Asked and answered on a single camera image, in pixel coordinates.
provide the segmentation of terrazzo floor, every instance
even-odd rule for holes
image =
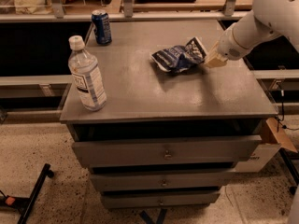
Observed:
[[[28,224],[142,224],[145,211],[155,222],[160,208],[106,210],[99,194],[81,168],[72,149],[73,139],[59,112],[9,114],[0,126],[0,190],[6,195],[28,197],[45,163],[54,178],[46,178]],[[299,116],[289,115],[286,124],[299,126]],[[299,146],[299,132],[286,131]],[[256,174],[236,174],[209,206],[166,207],[164,224],[265,224],[287,223],[294,181],[277,154]],[[19,213],[0,210],[0,223],[17,223]]]

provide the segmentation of black tripod leg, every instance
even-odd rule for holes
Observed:
[[[21,216],[19,218],[18,224],[25,224],[27,221],[27,218],[29,217],[31,210],[35,204],[36,198],[38,196],[39,191],[41,190],[44,181],[46,179],[46,176],[48,177],[54,177],[54,172],[50,170],[50,165],[45,164],[43,170],[41,171],[39,178],[36,181],[35,188],[31,192],[29,202],[27,207],[21,212]]]
[[[287,152],[284,148],[281,148],[279,150],[279,153],[280,153],[282,159],[284,160],[284,162],[286,163],[286,165],[287,165],[287,167],[288,167],[288,169],[289,169],[289,171],[292,175],[293,180],[298,185],[299,184],[299,174],[298,174],[298,171],[297,171],[296,167],[292,163],[292,159],[289,158],[289,156],[288,156],[288,154],[287,154]],[[297,190],[297,187],[290,187],[290,193],[292,195],[295,194],[296,190]]]

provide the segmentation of soda can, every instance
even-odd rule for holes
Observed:
[[[100,45],[108,45],[112,41],[109,16],[104,10],[95,10],[92,13],[94,34],[96,42]]]

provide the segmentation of cabinet top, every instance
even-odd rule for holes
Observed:
[[[243,60],[209,69],[203,65],[172,76],[150,55],[185,45],[197,36],[207,50],[219,39],[217,21],[112,22],[112,43],[97,45],[91,32],[87,49],[97,56],[107,93],[106,106],[85,109],[72,85],[62,123],[103,123],[171,119],[274,117],[277,111]]]

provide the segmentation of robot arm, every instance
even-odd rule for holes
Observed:
[[[219,67],[238,60],[257,45],[286,36],[299,52],[299,0],[253,0],[252,11],[222,34],[205,65]]]

